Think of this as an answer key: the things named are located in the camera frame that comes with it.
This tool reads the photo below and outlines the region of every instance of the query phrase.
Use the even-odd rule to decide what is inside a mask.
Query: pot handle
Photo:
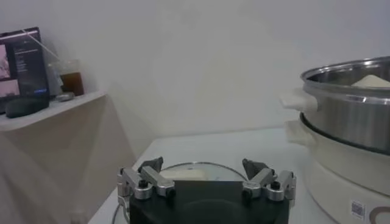
[[[300,88],[281,94],[279,99],[286,109],[295,109],[300,112],[314,112],[318,109],[317,99]]]
[[[287,141],[290,143],[303,145],[310,149],[316,145],[315,138],[302,126],[300,121],[286,121],[285,130]]]

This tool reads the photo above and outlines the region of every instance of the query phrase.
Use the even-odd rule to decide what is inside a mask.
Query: table surface
[[[133,168],[145,160],[159,156],[164,167],[192,161],[207,161],[229,166],[245,174],[244,158],[266,163],[277,173],[291,170],[297,177],[296,203],[291,210],[290,224],[334,224],[335,222],[316,204],[303,184],[309,153],[305,147],[290,144],[283,128],[272,128],[233,133],[184,136],[156,139],[141,155]],[[118,205],[116,189],[99,208],[88,224],[109,224]]]

